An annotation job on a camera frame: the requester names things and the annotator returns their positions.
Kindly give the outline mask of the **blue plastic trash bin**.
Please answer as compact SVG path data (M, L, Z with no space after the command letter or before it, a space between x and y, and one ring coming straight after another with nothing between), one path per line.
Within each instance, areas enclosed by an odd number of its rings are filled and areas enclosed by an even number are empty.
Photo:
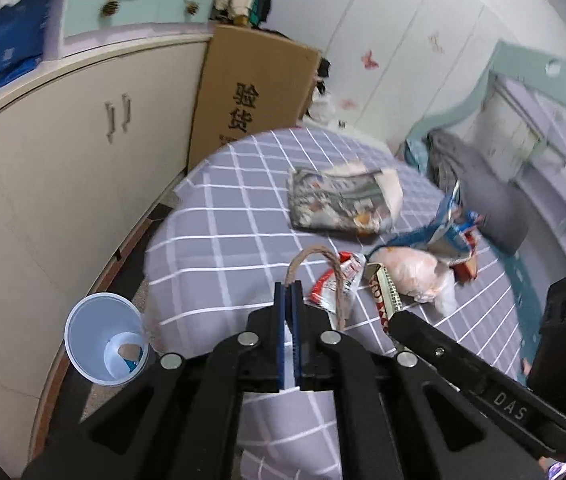
M144 352L132 374L115 380L106 370L104 350L112 336L123 332L141 335ZM103 387L127 384L141 373L149 358L141 312L130 300L112 292L86 296L72 308L65 323L64 345L74 368L92 384Z

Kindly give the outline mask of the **blue snack wrapper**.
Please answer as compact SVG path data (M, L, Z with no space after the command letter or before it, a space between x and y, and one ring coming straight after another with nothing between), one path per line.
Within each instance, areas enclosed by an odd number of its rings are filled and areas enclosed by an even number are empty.
M456 181L427 226L393 235L387 243L371 250L366 256L368 262L384 248L409 247L434 255L453 270L458 282L473 281L478 274L476 231L484 217L463 208L460 198L461 182Z

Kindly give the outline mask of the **brown cardboard box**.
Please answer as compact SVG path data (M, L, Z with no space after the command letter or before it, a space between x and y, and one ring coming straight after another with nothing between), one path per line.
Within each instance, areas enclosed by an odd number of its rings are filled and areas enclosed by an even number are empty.
M296 125L321 58L319 50L280 35L217 26L202 68L187 168L225 144Z

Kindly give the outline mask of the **cream low cabinet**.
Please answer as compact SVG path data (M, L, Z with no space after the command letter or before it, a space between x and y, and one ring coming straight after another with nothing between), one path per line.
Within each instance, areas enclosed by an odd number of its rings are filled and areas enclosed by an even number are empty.
M66 316L187 164L207 34L46 62L0 90L0 468L24 470Z

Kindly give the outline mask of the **grey folded quilt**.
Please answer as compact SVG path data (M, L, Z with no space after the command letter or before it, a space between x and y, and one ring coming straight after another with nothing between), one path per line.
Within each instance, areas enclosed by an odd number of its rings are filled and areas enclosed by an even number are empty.
M428 177L443 192L458 184L458 200L464 209L479 214L484 237L511 256L529 231L529 207L525 195L502 181L477 150L442 129L426 136Z

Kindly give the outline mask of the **brown paper bag with handle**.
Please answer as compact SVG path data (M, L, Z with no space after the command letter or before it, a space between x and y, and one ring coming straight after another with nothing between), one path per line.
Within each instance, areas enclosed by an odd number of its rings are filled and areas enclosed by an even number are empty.
M301 249L287 267L284 286L296 281L297 270L312 255L323 256L330 268L314 283L310 300L324 310L332 312L336 328L342 332L346 328L348 313L345 305L345 275L339 252L333 252L323 245Z

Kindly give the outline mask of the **trash inside bin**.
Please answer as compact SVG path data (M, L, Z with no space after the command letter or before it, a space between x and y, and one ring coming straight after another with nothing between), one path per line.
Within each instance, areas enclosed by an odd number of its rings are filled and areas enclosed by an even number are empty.
M143 356L144 339L131 332L119 333L109 339L104 350L106 370L115 380L126 379L138 367Z

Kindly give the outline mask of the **grey checked tablecloth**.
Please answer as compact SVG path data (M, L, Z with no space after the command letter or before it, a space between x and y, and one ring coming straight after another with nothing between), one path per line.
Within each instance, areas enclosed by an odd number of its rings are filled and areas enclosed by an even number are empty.
M392 232L428 224L442 193L386 151L318 129L275 130L248 136L201 162L174 189L179 207L149 243L146 322L158 352L204 354L245 327L247 315L272 304L275 282L304 247L367 254L383 243L365 237L294 230L288 220L290 168L325 170L360 160L368 169L394 167L403 203ZM455 287L458 308L439 314L430 304L410 311L517 379L522 335L514 288L501 257L483 240L478 276ZM346 334L378 354L394 345L383 332L366 281L356 292ZM283 391L246 394L237 444L244 479L340 479L332 395L295 388L286 370Z

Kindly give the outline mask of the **blue plastic bag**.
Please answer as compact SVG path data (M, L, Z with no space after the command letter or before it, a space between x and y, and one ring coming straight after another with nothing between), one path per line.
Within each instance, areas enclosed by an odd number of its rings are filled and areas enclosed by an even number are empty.
M0 88L42 61L51 0L21 0L0 9Z

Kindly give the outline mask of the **pink plastic bag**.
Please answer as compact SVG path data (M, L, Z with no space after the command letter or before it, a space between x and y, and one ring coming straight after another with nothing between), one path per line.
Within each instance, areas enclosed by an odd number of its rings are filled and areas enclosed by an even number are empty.
M409 247L382 247L370 263L380 264L399 294L419 304L432 304L443 316L458 308L454 272L434 255Z

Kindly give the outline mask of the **teal bed frame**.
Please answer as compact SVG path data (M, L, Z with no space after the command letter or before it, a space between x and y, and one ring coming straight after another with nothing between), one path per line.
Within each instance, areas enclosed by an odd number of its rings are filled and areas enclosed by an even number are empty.
M481 234L515 293L522 341L512 370L525 384L541 340L548 289L566 278L566 60L499 42L473 90L420 119L403 142L402 158L426 177L426 136L435 129L477 150L527 200L529 231L514 255Z

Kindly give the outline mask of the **red gold chocolate wrapper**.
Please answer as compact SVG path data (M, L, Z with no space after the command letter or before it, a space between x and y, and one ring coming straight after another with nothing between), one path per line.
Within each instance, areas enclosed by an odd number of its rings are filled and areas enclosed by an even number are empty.
M388 270L380 263L368 263L364 272L384 333L389 336L389 321L404 309L401 296Z

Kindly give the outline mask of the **white plastic bag on floor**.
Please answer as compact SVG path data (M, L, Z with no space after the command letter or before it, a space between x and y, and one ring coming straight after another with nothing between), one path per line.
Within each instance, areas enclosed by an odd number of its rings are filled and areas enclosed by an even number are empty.
M327 126L335 118L335 115L336 107L332 96L328 92L321 93L318 88L315 88L306 110L306 116L312 122Z

